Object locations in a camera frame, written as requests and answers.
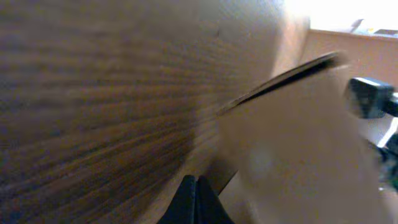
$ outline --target black device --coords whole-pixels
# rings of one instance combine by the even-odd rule
[[[394,87],[373,78],[352,78],[347,91],[359,105],[359,117],[363,119],[382,118],[391,114],[398,116],[398,99],[393,97]]]
[[[158,224],[233,224],[208,180],[186,175]]]

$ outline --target wall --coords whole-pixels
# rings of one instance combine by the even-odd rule
[[[311,30],[301,62],[336,50],[349,59],[344,85],[351,77],[372,77],[398,86],[398,39]]]

